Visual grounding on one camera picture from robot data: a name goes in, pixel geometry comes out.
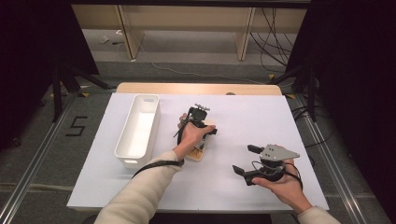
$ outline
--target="floor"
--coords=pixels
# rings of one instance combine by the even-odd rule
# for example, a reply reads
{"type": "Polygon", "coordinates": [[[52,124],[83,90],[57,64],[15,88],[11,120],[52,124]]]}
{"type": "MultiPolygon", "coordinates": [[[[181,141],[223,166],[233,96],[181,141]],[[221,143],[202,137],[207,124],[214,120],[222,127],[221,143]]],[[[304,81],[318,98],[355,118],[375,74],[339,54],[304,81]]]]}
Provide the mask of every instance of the floor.
{"type": "MultiPolygon", "coordinates": [[[[257,84],[267,83],[269,75],[278,77],[285,69],[281,63],[262,54],[253,37],[249,39],[246,59],[238,61],[232,34],[147,32],[137,59],[130,60],[120,32],[83,32],[99,68],[100,78],[114,85],[125,80],[257,84]],[[101,43],[104,36],[108,40],[101,43]]],[[[260,37],[266,38],[266,34],[253,36],[261,43],[260,37]]],[[[278,42],[286,49],[286,56],[276,48],[266,48],[280,62],[287,63],[287,50],[292,49],[295,37],[278,36],[278,42]]],[[[276,45],[273,36],[269,43],[276,45]]],[[[279,84],[284,94],[293,93],[290,89],[292,81],[290,78],[279,84]]],[[[53,102],[49,89],[43,97],[44,104],[37,107],[26,124],[21,134],[21,145],[0,152],[0,206],[7,205],[7,199],[15,194],[14,189],[28,174],[29,164],[37,164],[36,172],[30,173],[32,182],[29,189],[20,195],[12,223],[88,223],[89,217],[97,214],[96,211],[79,212],[65,206],[111,95],[111,91],[96,88],[85,80],[79,82],[89,96],[73,98],[63,90],[64,103],[69,109],[62,123],[56,124],[59,126],[56,131],[53,130],[57,127],[51,122],[53,102]],[[85,122],[84,133],[78,137],[67,137],[78,135],[78,130],[71,129],[77,121],[85,122]],[[49,149],[42,152],[42,160],[36,161],[40,149],[46,146],[49,149]]],[[[348,156],[342,136],[338,134],[320,96],[316,98],[317,122],[312,122],[299,109],[306,105],[305,94],[288,95],[288,103],[328,200],[329,212],[341,223],[390,223],[353,159],[348,156]]],[[[272,214],[271,219],[274,224],[296,223],[290,214],[272,214]]]]}

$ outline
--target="person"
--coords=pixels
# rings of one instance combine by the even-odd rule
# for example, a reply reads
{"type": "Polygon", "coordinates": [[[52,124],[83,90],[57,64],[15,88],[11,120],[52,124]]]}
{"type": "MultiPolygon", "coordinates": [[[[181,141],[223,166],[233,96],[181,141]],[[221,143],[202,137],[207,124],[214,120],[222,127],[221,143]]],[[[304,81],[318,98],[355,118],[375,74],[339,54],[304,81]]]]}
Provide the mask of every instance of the person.
{"type": "MultiPolygon", "coordinates": [[[[172,150],[151,160],[156,161],[183,161],[187,154],[193,150],[206,133],[212,132],[214,125],[197,128],[188,122],[182,133],[181,142],[172,150]]],[[[295,174],[292,166],[286,169],[295,174]]],[[[142,171],[100,211],[95,224],[102,223],[149,223],[157,211],[158,204],[173,176],[182,168],[176,165],[165,165],[149,168],[142,171]]],[[[254,178],[253,183],[271,190],[281,202],[288,204],[297,214],[301,224],[339,223],[324,209],[312,206],[301,190],[300,184],[294,178],[284,175],[277,182],[269,182],[263,178],[254,178]]]]}

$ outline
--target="white plastic bin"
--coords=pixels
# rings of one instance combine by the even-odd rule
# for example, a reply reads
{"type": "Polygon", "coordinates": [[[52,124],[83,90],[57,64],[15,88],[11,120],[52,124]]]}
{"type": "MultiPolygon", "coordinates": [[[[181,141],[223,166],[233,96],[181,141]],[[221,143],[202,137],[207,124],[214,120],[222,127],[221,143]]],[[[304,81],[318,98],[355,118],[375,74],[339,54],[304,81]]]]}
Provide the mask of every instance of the white plastic bin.
{"type": "Polygon", "coordinates": [[[138,169],[150,160],[160,115],[158,95],[138,94],[134,97],[114,151],[125,167],[138,169]]]}

